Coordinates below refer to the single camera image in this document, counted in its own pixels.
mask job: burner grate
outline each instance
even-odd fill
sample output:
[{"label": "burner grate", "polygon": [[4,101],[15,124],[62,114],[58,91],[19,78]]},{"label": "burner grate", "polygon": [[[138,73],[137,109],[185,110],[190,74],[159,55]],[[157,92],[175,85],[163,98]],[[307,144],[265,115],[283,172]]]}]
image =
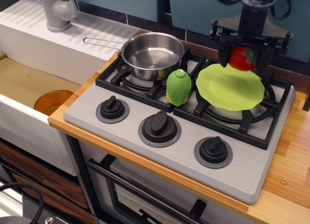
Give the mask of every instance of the burner grate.
[{"label": "burner grate", "polygon": [[[218,63],[218,61],[214,59],[209,59],[207,62],[207,66],[214,64],[214,63]],[[253,117],[250,111],[243,111],[242,112],[243,120],[225,119],[224,117],[221,117],[218,114],[209,110],[208,107],[210,106],[210,103],[206,101],[205,99],[199,97],[200,95],[198,95],[197,93],[196,95],[198,96],[199,102],[198,102],[198,105],[193,110],[193,112],[187,111],[182,105],[178,108],[175,108],[173,111],[173,114],[183,119],[186,119],[188,121],[194,122],[198,125],[207,127],[219,133],[225,134],[232,138],[238,139],[245,143],[248,143],[258,148],[266,150],[271,140],[272,134],[275,130],[275,126],[278,121],[282,106],[290,90],[291,83],[289,81],[279,80],[277,78],[274,78],[272,73],[266,73],[266,75],[262,76],[262,83],[269,93],[269,99],[264,98],[264,100],[261,102],[261,105],[266,107],[266,111],[257,117]],[[280,102],[275,101],[275,93],[271,87],[272,85],[281,87],[284,89],[284,93],[281,97]],[[197,90],[197,87],[194,85],[192,87],[192,92],[196,90]],[[268,116],[271,116],[273,120],[269,127],[269,131],[265,139],[261,139],[261,138],[248,134],[248,129],[250,128],[251,124],[262,121]],[[226,123],[239,125],[239,128],[234,129],[230,127],[229,125],[226,125]]]},{"label": "burner grate", "polygon": [[[122,56],[119,54],[118,58],[96,78],[95,84],[97,86],[108,89],[120,95],[129,97],[133,100],[160,109],[162,111],[172,112],[174,105],[170,103],[165,103],[157,99],[157,95],[160,92],[166,90],[162,82],[161,81],[154,82],[151,88],[141,87],[130,83],[126,79],[126,77],[130,75],[130,71],[128,71],[127,69],[119,68],[119,65],[122,64],[121,60]],[[185,53],[182,58],[182,64],[185,70],[187,69],[186,62],[190,60],[197,62],[196,67],[190,73],[190,76],[193,81],[194,80],[193,78],[195,78],[197,71],[204,69],[207,63],[205,56],[191,53],[189,48],[185,48]],[[115,71],[117,71],[117,74],[109,81],[108,77]]]}]

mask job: gray faucet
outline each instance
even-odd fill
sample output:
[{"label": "gray faucet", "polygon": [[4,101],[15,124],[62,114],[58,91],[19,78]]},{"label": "gray faucet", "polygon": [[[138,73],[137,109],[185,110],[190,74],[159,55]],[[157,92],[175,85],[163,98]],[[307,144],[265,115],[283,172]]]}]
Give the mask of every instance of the gray faucet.
[{"label": "gray faucet", "polygon": [[71,20],[78,16],[74,0],[42,0],[47,19],[47,29],[51,32],[62,32],[71,26]]}]

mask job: stainless steel pot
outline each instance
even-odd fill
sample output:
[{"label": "stainless steel pot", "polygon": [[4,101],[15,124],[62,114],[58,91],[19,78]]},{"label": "stainless steel pot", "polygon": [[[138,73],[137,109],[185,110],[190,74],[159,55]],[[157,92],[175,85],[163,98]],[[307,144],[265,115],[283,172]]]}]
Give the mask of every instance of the stainless steel pot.
[{"label": "stainless steel pot", "polygon": [[95,37],[83,39],[88,44],[121,49],[122,58],[129,66],[131,74],[142,80],[157,81],[167,78],[172,71],[179,68],[184,54],[184,46],[179,39],[161,32],[148,32],[135,36],[122,48],[93,43],[86,39],[112,40]]}]

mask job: stove knob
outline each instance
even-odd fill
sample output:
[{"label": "stove knob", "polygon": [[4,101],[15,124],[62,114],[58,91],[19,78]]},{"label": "stove knob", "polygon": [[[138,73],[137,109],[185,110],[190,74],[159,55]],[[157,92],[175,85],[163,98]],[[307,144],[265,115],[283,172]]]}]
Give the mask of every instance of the stove knob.
[{"label": "stove knob", "polygon": [[177,130],[174,120],[163,111],[149,116],[142,126],[144,137],[154,143],[170,141],[177,134]]},{"label": "stove knob", "polygon": [[209,163],[221,163],[228,156],[227,146],[218,136],[205,140],[200,146],[199,153]]},{"label": "stove knob", "polygon": [[116,99],[115,96],[111,96],[101,104],[100,114],[105,119],[116,119],[122,116],[125,112],[125,107],[121,101]]}]

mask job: red strawberry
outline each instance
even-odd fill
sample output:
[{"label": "red strawberry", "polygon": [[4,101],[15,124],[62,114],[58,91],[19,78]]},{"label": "red strawberry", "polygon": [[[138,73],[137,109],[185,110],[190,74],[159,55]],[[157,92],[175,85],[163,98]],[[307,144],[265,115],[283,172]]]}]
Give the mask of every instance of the red strawberry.
[{"label": "red strawberry", "polygon": [[228,63],[239,70],[253,70],[256,67],[258,53],[244,46],[234,46]]}]

